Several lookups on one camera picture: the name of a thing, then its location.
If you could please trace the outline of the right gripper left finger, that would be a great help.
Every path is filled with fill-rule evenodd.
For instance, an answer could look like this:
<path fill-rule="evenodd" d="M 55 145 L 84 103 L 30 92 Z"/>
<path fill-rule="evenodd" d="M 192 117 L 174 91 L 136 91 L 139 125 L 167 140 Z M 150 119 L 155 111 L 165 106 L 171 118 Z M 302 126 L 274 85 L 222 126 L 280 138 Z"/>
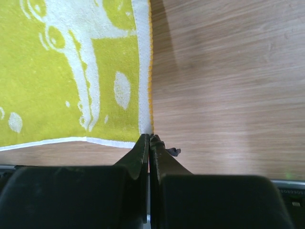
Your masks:
<path fill-rule="evenodd" d="M 3 229 L 141 229 L 149 135 L 112 166 L 0 168 Z"/>

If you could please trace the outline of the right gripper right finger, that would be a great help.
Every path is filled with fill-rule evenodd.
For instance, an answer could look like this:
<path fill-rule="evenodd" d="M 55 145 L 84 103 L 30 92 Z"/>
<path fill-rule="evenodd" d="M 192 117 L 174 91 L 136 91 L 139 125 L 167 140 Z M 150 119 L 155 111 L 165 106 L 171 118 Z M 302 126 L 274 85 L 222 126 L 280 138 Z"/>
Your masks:
<path fill-rule="evenodd" d="M 291 229 L 276 186 L 252 175 L 195 175 L 150 137 L 153 229 Z"/>

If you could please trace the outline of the yellow green patterned towel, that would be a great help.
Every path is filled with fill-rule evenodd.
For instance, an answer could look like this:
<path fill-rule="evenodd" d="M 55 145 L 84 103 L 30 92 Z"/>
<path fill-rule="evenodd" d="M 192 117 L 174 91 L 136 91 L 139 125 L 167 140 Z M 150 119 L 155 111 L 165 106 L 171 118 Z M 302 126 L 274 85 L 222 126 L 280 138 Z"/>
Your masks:
<path fill-rule="evenodd" d="M 0 3 L 1 151 L 153 132 L 148 0 Z"/>

